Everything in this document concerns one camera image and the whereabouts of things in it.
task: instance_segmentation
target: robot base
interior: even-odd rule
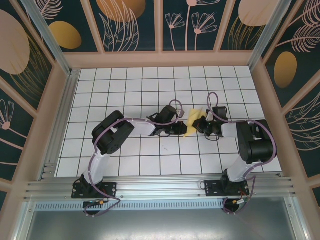
[[[248,182],[232,182],[229,180],[225,170],[220,180],[204,181],[205,195],[207,197],[241,196],[241,191],[250,195]]]
[[[100,182],[95,185],[101,192],[115,197],[117,193],[116,182]],[[106,197],[97,192],[81,175],[80,182],[75,182],[72,185],[72,199],[105,199]]]

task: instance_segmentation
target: cable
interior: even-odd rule
[[[226,208],[226,202],[227,200],[229,199],[228,197],[226,197],[224,200],[223,200],[223,203],[222,203],[222,210],[226,213],[226,214],[233,214],[233,215],[236,215],[236,214],[239,214],[241,213],[248,205],[249,201],[251,200],[253,194],[254,194],[254,189],[255,189],[255,184],[256,184],[256,176],[253,176],[251,178],[248,179],[248,181],[250,180],[253,180],[253,183],[252,183],[252,188],[251,188],[251,193],[250,193],[250,197],[248,197],[248,202],[243,206],[243,208],[241,208],[240,210],[236,211],[236,212],[232,212],[230,211],[229,209]]]
[[[100,193],[102,196],[105,196],[105,197],[107,197],[107,198],[109,198],[109,199],[117,200],[117,202],[116,202],[115,204],[111,205],[110,207],[108,207],[106,210],[100,211],[100,212],[98,212],[98,213],[95,214],[95,215],[90,215],[90,214],[88,214],[88,212],[87,212],[87,209],[88,209],[88,208],[86,207],[86,208],[84,209],[84,212],[85,212],[85,214],[86,214],[87,217],[89,217],[89,216],[92,217],[92,218],[94,218],[94,217],[99,217],[99,216],[107,213],[110,209],[114,208],[116,205],[118,205],[118,204],[121,202],[121,200],[120,200],[119,198],[114,197],[114,196],[111,196],[111,195],[108,195],[108,194],[100,191],[100,189],[96,187],[96,185],[94,184],[94,181],[93,181],[93,179],[92,179],[92,176],[91,176],[91,167],[92,167],[92,163],[93,163],[93,161],[94,161],[94,159],[95,159],[95,156],[98,154],[97,144],[98,144],[99,140],[100,140],[100,139],[103,137],[103,135],[104,135],[106,132],[108,132],[111,128],[113,128],[114,126],[116,126],[116,125],[118,125],[119,123],[124,122],[124,121],[129,121],[129,122],[130,122],[130,121],[147,122],[147,123],[150,123],[150,124],[153,124],[153,125],[158,125],[158,126],[168,126],[168,125],[174,124],[176,121],[178,121],[178,119],[181,119],[181,118],[182,118],[182,116],[183,116],[183,114],[184,114],[184,111],[183,111],[183,105],[182,105],[182,103],[181,103],[179,100],[173,99],[173,100],[170,101],[169,105],[171,105],[172,102],[177,102],[177,103],[180,105],[181,110],[180,110],[179,116],[178,116],[175,120],[173,120],[173,121],[171,121],[171,122],[168,122],[168,123],[157,123],[157,122],[153,122],[153,121],[150,121],[150,120],[148,120],[148,119],[142,119],[142,118],[122,118],[122,119],[119,119],[118,121],[112,123],[109,127],[107,127],[107,128],[97,137],[97,139],[95,140],[95,142],[94,142],[94,144],[93,144],[93,145],[94,145],[94,154],[92,155],[92,157],[91,157],[91,159],[90,159],[90,162],[89,162],[89,168],[88,168],[89,181],[90,181],[90,184],[92,185],[92,187],[93,187],[98,193]]]
[[[75,184],[75,183],[78,182],[79,180],[80,180],[80,178],[78,178],[77,180],[75,180],[73,184]]]
[[[244,196],[244,192],[241,190],[241,188],[239,188],[240,189],[240,192],[241,192],[241,197],[240,197],[240,199],[239,200],[241,200],[242,198],[243,198],[243,196]]]
[[[255,168],[260,167],[260,166],[262,166],[262,165],[266,165],[266,164],[270,163],[270,162],[276,157],[276,154],[277,154],[277,145],[276,145],[275,139],[274,139],[274,137],[272,136],[271,132],[270,132],[264,125],[262,125],[260,122],[258,122],[258,121],[256,121],[256,120],[248,119],[248,120],[239,120],[239,121],[228,121],[228,120],[225,120],[225,119],[219,117],[218,115],[216,115],[216,114],[214,113],[214,111],[212,111],[211,105],[210,105],[210,96],[211,96],[212,94],[214,94],[215,97],[216,97],[216,105],[215,105],[215,106],[218,105],[219,97],[218,97],[218,95],[217,95],[215,92],[213,92],[213,91],[210,92],[209,95],[208,95],[208,97],[206,98],[206,104],[207,104],[210,112],[211,112],[217,119],[219,119],[219,120],[222,121],[222,122],[228,123],[228,124],[240,123],[240,122],[251,122],[251,123],[257,124],[258,126],[260,126],[260,127],[268,134],[268,136],[269,136],[269,138],[270,138],[270,140],[271,140],[272,147],[273,147],[273,153],[272,153],[271,158],[270,158],[268,161],[266,161],[266,162],[258,163],[258,164],[256,164],[256,165],[250,167],[250,168],[243,174],[243,177],[246,179],[246,177],[248,176],[249,173],[251,173],[252,170],[254,170]]]
[[[249,202],[250,201],[249,196],[244,191],[242,191],[241,188],[240,188],[240,192],[241,192],[241,198],[244,195],[244,196],[246,196],[248,198],[248,202]]]
[[[215,135],[216,140],[209,139],[207,135],[204,135],[204,137],[205,137],[205,139],[207,139],[207,140],[209,140],[211,142],[217,142],[220,139],[220,137],[218,135]]]
[[[170,133],[168,133],[168,135],[166,135],[166,136],[161,136],[160,134],[157,134],[157,136],[158,136],[158,137],[160,137],[160,138],[167,138],[167,137],[170,137],[170,136],[171,136],[171,134],[170,134]]]
[[[210,189],[210,187],[209,186],[206,186],[206,185],[204,185],[204,187],[201,187],[201,184],[202,183],[204,183],[206,180],[203,180],[202,182],[200,182],[200,189],[201,190],[208,190],[208,189]]]
[[[255,121],[255,120],[251,120],[251,119],[248,119],[248,120],[240,120],[240,121],[228,121],[228,120],[225,120],[221,117],[219,117],[218,115],[216,115],[214,113],[214,111],[212,111],[211,109],[211,105],[210,105],[210,96],[214,94],[215,97],[216,97],[216,105],[215,106],[218,106],[218,103],[219,103],[219,97],[218,95],[215,93],[215,92],[210,92],[208,97],[206,98],[206,104],[209,108],[209,111],[217,118],[219,119],[220,121],[222,122],[225,122],[225,123],[228,123],[228,124],[233,124],[233,123],[239,123],[239,122],[251,122],[251,123],[254,123],[254,124],[257,124],[258,126],[260,126],[269,136],[270,140],[271,140],[271,143],[272,143],[272,147],[273,147],[273,153],[272,153],[272,156],[271,158],[266,161],[266,162],[262,162],[262,163],[258,163],[252,167],[250,167],[244,174],[243,174],[243,177],[244,179],[247,179],[247,176],[249,173],[251,173],[252,170],[254,170],[256,167],[259,167],[259,166],[262,166],[262,165],[266,165],[268,163],[270,163],[275,157],[276,157],[276,154],[277,154],[277,145],[276,145],[276,142],[275,142],[275,139],[274,137],[272,136],[271,132],[264,126],[262,125],[260,122],[258,121]],[[250,194],[250,198],[249,200],[252,198],[252,195],[253,195],[253,192],[254,192],[254,189],[255,189],[255,183],[256,183],[256,176],[253,176],[251,177],[250,179],[247,179],[248,181],[252,180],[253,179],[253,184],[252,184],[252,189],[251,189],[251,194]],[[226,205],[226,201],[228,200],[228,198],[225,198],[223,200],[223,204],[222,204],[222,209],[223,211],[226,213],[226,214],[230,214],[230,213],[233,213],[234,215],[236,214],[235,212],[231,212],[230,210],[228,210],[225,205]],[[241,208],[239,211],[237,211],[237,213],[240,213],[242,212],[246,207],[247,207],[248,203],[246,203],[244,205],[243,208]]]

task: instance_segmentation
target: metal floor panel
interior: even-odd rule
[[[283,198],[254,198],[239,215],[221,209],[35,211],[28,240],[294,240]]]

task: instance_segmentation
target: beige circle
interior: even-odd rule
[[[290,85],[297,72],[297,59],[291,52],[285,51],[277,58],[274,66],[274,81],[284,89]]]
[[[144,11],[146,9],[146,0],[96,0],[96,3],[98,4],[100,10],[109,19],[117,22],[124,22],[124,21],[128,22],[129,19],[124,19],[125,9],[122,2],[124,2],[128,10],[129,9],[132,10],[136,19],[141,17],[142,14],[144,14]],[[122,14],[122,17],[119,17],[119,18],[116,17],[117,8],[114,7],[113,3],[118,5],[120,12]]]
[[[28,66],[28,35],[16,19],[3,10],[0,10],[0,54],[0,69],[8,74],[21,74]]]
[[[55,21],[49,28],[60,47],[65,49],[76,49],[81,46],[80,33],[74,26],[65,21]]]
[[[268,23],[279,0],[241,0],[240,21],[250,27],[260,27]]]

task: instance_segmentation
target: table surface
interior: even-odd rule
[[[247,66],[82,69],[56,177],[76,177],[86,170],[94,152],[92,130],[113,111],[145,118],[177,99],[183,104],[186,122],[190,109],[208,109],[209,92],[218,94],[219,106],[227,107],[231,120],[264,119]],[[216,103],[214,95],[211,103]],[[209,141],[197,133],[130,137],[111,155],[105,176],[221,174],[238,156],[235,138]],[[281,172],[281,167],[275,158],[255,172]]]

